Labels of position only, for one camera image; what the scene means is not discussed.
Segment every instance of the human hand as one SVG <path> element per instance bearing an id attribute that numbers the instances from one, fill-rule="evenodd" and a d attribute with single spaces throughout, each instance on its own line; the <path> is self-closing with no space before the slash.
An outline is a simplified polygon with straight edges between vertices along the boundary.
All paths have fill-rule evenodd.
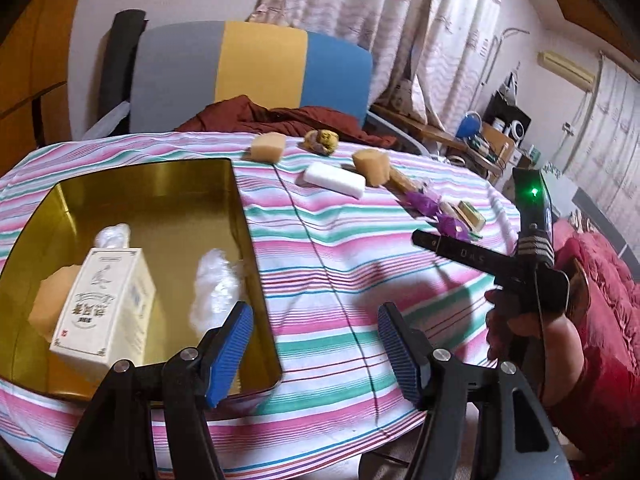
<path id="1" fill-rule="evenodd" d="M 486 314 L 489 360 L 507 360 L 513 335 L 540 338 L 538 314 L 521 314 L 508 320 L 501 314 L 518 303 L 516 295 L 494 289 L 488 290 L 484 297 L 495 305 Z M 584 355 L 578 331 L 564 314 L 543 315 L 543 327 L 546 361 L 542 404 L 549 407 L 563 400 L 574 389 L 584 367 Z"/>

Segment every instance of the small box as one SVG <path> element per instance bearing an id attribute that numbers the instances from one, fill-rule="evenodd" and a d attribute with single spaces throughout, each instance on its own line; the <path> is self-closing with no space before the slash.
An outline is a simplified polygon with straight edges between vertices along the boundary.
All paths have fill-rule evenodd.
<path id="1" fill-rule="evenodd" d="M 155 294 L 142 249 L 91 249 L 49 349 L 91 381 L 120 359 L 142 365 Z"/>
<path id="2" fill-rule="evenodd" d="M 480 212 L 466 200 L 461 200 L 458 204 L 458 208 L 462 211 L 462 214 L 469 220 L 469 223 L 477 231 L 481 231 L 486 224 L 486 219 L 480 214 Z"/>

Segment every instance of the speaker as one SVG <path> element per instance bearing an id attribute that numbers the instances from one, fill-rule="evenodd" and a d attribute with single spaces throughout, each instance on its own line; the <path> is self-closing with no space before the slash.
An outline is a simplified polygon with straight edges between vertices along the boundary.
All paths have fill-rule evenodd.
<path id="1" fill-rule="evenodd" d="M 505 101 L 498 92 L 496 92 L 489 101 L 489 104 L 484 111 L 484 115 L 482 116 L 482 120 L 485 123 L 494 124 L 495 118 L 499 118 L 504 121 L 506 128 L 509 128 L 510 130 L 508 135 L 516 142 L 517 146 L 522 142 L 522 139 L 531 124 L 531 119 L 526 113 L 520 110 L 517 106 L 508 105 L 507 101 Z M 514 129 L 514 121 L 516 121 L 517 124 L 515 127 L 515 133 L 512 135 L 511 131 Z"/>

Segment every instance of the pink striped fabric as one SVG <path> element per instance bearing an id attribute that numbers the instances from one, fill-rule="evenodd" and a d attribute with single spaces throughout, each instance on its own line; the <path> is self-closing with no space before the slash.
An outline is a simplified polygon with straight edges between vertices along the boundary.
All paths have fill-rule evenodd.
<path id="1" fill-rule="evenodd" d="M 242 160 L 252 134 L 163 134 L 68 142 L 37 150 L 0 179 L 0 266 L 31 213 L 65 178 L 127 164 L 224 156 L 233 161 L 284 376 L 254 416 L 210 420 L 232 479 L 293 478 L 381 446 L 420 424 L 396 385 L 376 331 L 376 309 L 394 301 L 412 325 L 458 357 L 484 363 L 483 293 L 492 279 L 412 246 L 415 219 L 386 189 L 361 200 L 300 186 L 318 156 L 288 139 L 276 166 Z M 349 163 L 341 144 L 329 162 Z M 518 214 L 485 181 L 427 158 L 390 152 L 412 178 L 430 178 L 487 218 L 481 244 L 513 249 Z M 55 474 L 81 409 L 0 380 L 0 434 Z M 153 412 L 160 473 L 171 462 L 162 412 Z"/>

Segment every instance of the plastic bag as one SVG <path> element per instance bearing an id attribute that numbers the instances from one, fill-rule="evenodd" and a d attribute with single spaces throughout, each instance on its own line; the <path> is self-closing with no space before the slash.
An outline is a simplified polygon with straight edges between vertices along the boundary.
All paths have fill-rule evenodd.
<path id="1" fill-rule="evenodd" d="M 239 265 L 232 266 L 224 251 L 213 249 L 198 264 L 194 289 L 196 298 L 191 305 L 189 323 L 198 337 L 207 330 L 222 326 L 240 298 Z"/>
<path id="2" fill-rule="evenodd" d="M 131 229 L 128 224 L 110 225 L 95 236 L 94 247 L 101 249 L 129 249 Z"/>

